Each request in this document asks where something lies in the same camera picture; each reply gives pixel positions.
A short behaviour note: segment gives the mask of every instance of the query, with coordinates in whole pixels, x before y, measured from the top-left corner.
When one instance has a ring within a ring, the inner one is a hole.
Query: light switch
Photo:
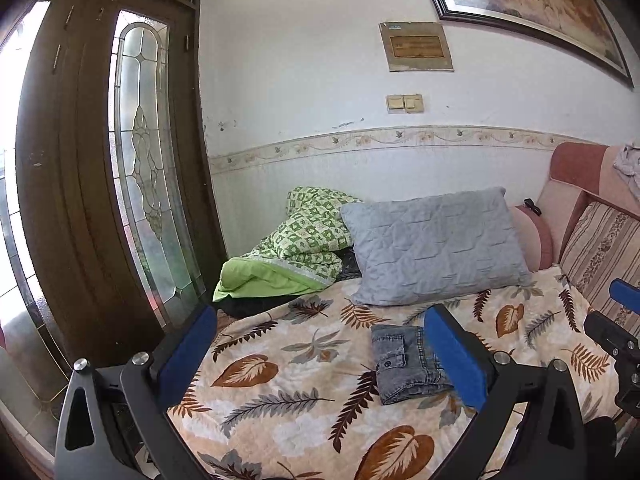
[[[404,110],[408,114],[421,114],[424,113],[424,99],[420,94],[405,95],[404,98]]]
[[[401,96],[401,95],[386,96],[386,108],[390,112],[395,110],[404,110],[404,96]]]

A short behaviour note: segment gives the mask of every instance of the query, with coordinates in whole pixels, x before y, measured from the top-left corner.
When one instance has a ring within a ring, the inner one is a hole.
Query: green blanket
[[[358,199],[319,187],[297,187],[287,199],[287,221],[252,251],[222,267],[213,295],[233,298],[297,296],[324,290],[342,269],[337,251],[352,244],[340,206]]]

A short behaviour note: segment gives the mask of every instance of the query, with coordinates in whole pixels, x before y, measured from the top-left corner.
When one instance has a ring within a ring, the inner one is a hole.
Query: wallpaper border
[[[576,137],[492,126],[374,128],[284,140],[244,152],[209,157],[209,167],[211,174],[220,174],[294,158],[383,148],[499,146],[552,152],[567,141],[589,142]]]

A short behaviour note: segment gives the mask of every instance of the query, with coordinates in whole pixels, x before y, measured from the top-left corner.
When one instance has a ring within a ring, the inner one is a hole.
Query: jeans pocket
[[[404,368],[404,337],[401,335],[387,335],[372,340],[373,356],[376,360],[376,371]]]

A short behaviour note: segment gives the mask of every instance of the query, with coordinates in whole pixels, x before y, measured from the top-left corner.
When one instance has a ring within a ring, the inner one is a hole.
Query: window
[[[71,368],[42,319],[49,308],[24,237],[15,171],[22,82],[48,7],[36,3],[0,50],[0,400],[53,453]]]
[[[204,284],[178,190],[168,110],[167,25],[122,10],[111,54],[109,135],[129,249],[161,324],[180,325]]]

